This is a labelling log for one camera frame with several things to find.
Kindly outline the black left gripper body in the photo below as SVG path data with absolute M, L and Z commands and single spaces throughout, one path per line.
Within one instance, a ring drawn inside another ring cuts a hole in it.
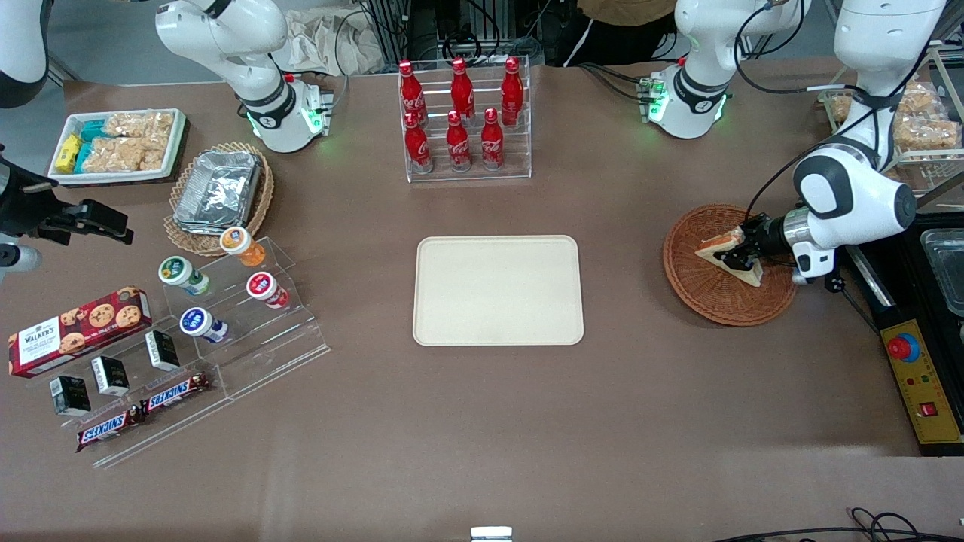
M 791 254 L 791 246 L 784 236 L 784 218 L 771 218 L 767 213 L 752 216 L 747 221 L 757 224 L 757 247 L 760 257 L 777 257 Z

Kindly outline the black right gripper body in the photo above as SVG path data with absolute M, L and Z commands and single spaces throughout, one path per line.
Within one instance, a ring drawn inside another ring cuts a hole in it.
M 4 236 L 44 238 L 55 243 L 69 243 L 72 234 L 51 226 L 48 220 L 57 218 L 69 207 L 54 194 L 57 181 L 21 168 L 1 158 L 2 176 L 6 184 L 1 195 L 1 233 Z

